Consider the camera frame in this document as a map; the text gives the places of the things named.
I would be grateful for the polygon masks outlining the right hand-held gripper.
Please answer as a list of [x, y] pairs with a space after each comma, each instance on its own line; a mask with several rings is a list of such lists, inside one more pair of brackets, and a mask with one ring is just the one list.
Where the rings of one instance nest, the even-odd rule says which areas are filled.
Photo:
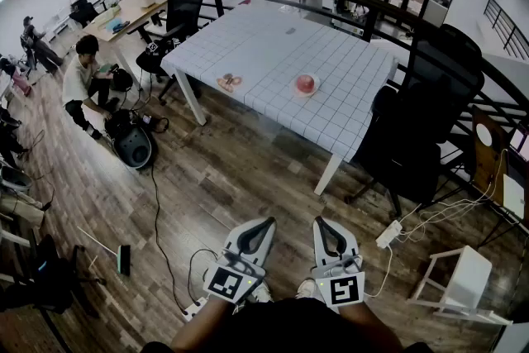
[[328, 307], [361, 303], [365, 272], [355, 236], [340, 223], [324, 217], [316, 217], [312, 229], [315, 266], [311, 275], [324, 303]]

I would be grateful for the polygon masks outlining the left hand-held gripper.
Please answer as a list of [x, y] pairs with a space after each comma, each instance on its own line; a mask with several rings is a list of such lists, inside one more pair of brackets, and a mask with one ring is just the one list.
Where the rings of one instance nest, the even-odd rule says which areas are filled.
[[[274, 218], [256, 218], [230, 231], [218, 259], [207, 269], [203, 289], [229, 303], [240, 304], [265, 278], [263, 264], [276, 231]], [[241, 255], [253, 255], [252, 263]]]

